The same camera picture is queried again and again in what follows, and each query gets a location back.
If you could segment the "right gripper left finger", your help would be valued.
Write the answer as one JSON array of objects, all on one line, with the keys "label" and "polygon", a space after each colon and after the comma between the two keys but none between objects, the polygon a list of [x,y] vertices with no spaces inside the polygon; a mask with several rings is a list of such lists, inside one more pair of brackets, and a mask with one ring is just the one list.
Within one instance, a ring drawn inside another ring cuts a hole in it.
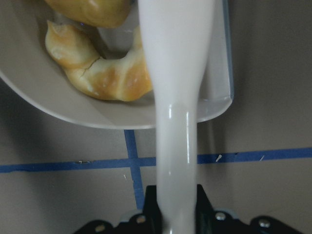
[{"label": "right gripper left finger", "polygon": [[164,218],[157,202],[156,185],[146,187],[143,214],[148,218],[152,234],[164,233]]}]

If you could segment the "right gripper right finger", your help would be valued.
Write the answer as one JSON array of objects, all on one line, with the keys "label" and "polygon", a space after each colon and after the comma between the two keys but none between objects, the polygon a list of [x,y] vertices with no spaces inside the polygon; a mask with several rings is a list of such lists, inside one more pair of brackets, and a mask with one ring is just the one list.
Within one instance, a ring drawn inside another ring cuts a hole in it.
[{"label": "right gripper right finger", "polygon": [[202,185],[197,184],[197,196],[195,207],[195,233],[213,233],[213,207],[204,191]]}]

